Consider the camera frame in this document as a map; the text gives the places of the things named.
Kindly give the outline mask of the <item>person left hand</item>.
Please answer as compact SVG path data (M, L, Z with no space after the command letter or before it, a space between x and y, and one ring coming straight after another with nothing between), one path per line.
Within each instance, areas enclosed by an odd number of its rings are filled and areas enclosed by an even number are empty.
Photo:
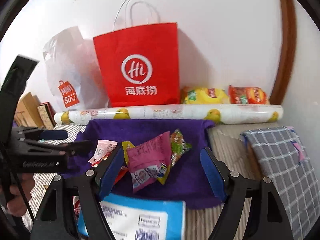
M22 174L21 185L27 201L31 200L31 191L35 186L33 174ZM27 206L23 200L23 197L16 185L10 186L10 192L14 195L14 198L11 201L7 202L8 212L15 217L22 217L27 211Z

